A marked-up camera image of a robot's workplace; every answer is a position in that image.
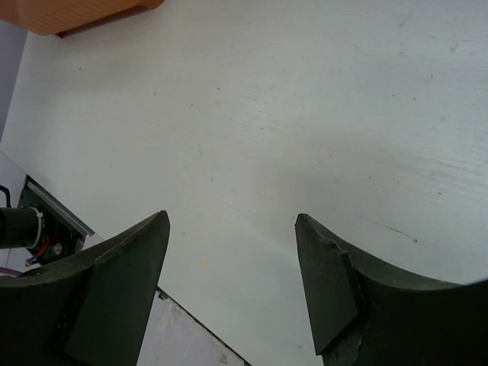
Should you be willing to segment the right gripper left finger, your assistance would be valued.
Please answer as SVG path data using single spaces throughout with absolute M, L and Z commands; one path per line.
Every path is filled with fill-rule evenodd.
M 67 258 L 1 278 L 3 365 L 135 365 L 169 243 L 162 210 Z

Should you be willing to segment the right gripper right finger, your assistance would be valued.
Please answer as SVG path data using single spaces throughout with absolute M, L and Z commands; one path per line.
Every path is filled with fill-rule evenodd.
M 304 213 L 297 254 L 315 353 L 326 365 L 485 365 L 487 282 L 398 268 Z

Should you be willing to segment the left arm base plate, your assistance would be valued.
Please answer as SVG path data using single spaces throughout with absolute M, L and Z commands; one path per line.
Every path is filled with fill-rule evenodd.
M 45 188 L 26 178 L 19 204 L 12 206 L 11 192 L 1 186 L 1 249 L 25 249 L 27 268 L 47 265 L 83 249 L 95 231 L 83 223 Z

